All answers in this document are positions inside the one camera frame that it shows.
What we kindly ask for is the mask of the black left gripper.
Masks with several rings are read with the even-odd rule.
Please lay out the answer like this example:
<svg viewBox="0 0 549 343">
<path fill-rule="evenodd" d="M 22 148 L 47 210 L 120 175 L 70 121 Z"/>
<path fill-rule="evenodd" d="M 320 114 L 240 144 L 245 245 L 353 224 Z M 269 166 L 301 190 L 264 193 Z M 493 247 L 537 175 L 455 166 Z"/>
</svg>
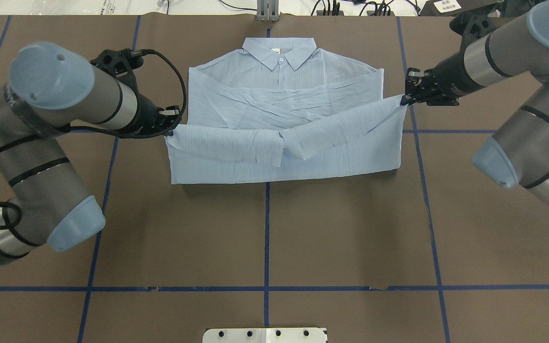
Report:
<svg viewBox="0 0 549 343">
<path fill-rule="evenodd" d="M 168 106 L 163 109 L 141 94 L 139 94 L 138 104 L 140 126 L 136 135 L 173 135 L 173 130 L 180 124 L 183 117 L 179 106 Z"/>
</svg>

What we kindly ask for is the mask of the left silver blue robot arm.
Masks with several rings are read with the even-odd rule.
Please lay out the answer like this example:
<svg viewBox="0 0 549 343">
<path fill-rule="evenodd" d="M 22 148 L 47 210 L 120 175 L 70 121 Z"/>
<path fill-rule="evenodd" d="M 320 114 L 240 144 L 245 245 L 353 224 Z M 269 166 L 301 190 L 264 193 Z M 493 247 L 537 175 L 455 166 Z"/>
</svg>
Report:
<svg viewBox="0 0 549 343">
<path fill-rule="evenodd" d="M 176 74 L 181 106 L 158 107 L 139 91 L 144 56 Z M 0 173 L 15 197 L 0 202 L 0 267 L 43 245 L 64 252 L 105 227 L 100 204 L 59 145 L 72 131 L 119 139 L 172 135 L 188 104 L 179 70 L 153 49 L 103 50 L 89 61 L 52 42 L 24 46 L 0 88 Z"/>
</svg>

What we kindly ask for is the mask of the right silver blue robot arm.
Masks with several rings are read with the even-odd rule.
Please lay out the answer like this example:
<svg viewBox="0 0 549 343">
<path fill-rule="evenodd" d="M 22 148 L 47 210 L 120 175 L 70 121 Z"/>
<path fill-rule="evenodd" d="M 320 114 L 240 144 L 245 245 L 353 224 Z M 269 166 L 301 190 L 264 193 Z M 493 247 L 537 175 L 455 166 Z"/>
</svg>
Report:
<svg viewBox="0 0 549 343">
<path fill-rule="evenodd" d="M 520 186 L 549 208 L 549 0 L 498 26 L 490 6 L 456 15 L 459 50 L 406 71 L 400 105 L 458 106 L 460 98 L 527 74 L 538 84 L 475 152 L 473 165 L 504 189 Z"/>
</svg>

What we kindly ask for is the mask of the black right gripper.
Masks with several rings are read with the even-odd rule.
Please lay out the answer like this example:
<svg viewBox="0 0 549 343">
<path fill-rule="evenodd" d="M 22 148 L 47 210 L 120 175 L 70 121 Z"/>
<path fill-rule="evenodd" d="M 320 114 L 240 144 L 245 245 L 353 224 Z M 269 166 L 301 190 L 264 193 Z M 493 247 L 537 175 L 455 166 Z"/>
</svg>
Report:
<svg viewBox="0 0 549 343">
<path fill-rule="evenodd" d="M 433 77 L 434 95 L 429 96 L 423 81 Z M 463 61 L 462 52 L 457 52 L 448 59 L 441 61 L 430 71 L 418 68 L 408 68 L 405 76 L 405 93 L 401 98 L 401 106 L 415 103 L 427 103 L 428 106 L 457 106 L 459 99 L 473 92 L 473 81 L 468 76 Z"/>
</svg>

